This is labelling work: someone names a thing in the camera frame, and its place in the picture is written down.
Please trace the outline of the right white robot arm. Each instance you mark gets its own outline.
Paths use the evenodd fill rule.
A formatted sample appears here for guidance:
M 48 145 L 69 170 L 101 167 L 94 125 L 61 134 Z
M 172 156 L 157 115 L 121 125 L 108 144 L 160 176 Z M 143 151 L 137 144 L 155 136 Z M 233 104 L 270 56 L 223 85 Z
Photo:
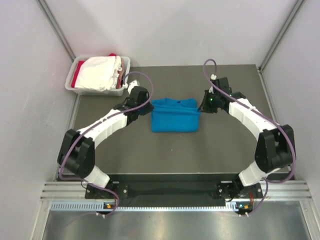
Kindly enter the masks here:
M 210 77 L 199 111 L 213 114 L 223 110 L 255 137 L 253 162 L 232 180 L 232 196 L 245 198 L 261 179 L 296 162 L 294 131 L 264 116 L 241 92 L 233 92 L 226 77 Z

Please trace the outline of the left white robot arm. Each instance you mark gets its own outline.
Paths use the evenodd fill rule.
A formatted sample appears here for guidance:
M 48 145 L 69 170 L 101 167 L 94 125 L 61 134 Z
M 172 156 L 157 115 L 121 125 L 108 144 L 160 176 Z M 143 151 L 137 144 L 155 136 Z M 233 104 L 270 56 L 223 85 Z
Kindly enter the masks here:
M 105 116 L 80 130 L 70 129 L 65 133 L 57 158 L 60 179 L 70 179 L 63 175 L 63 170 L 67 169 L 76 180 L 84 180 L 96 188 L 102 198 L 109 198 L 114 193 L 111 178 L 96 166 L 96 148 L 116 131 L 154 109 L 149 91 L 137 80 L 128 85 L 127 91 L 129 96 Z

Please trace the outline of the blue t shirt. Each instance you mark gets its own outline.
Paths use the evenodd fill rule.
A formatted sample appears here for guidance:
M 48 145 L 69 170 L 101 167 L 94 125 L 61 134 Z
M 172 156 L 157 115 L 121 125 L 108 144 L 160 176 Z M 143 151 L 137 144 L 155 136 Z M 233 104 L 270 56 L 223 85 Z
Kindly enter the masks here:
M 154 133 L 190 133 L 200 126 L 197 101 L 194 98 L 161 98 L 152 101 L 151 131 Z

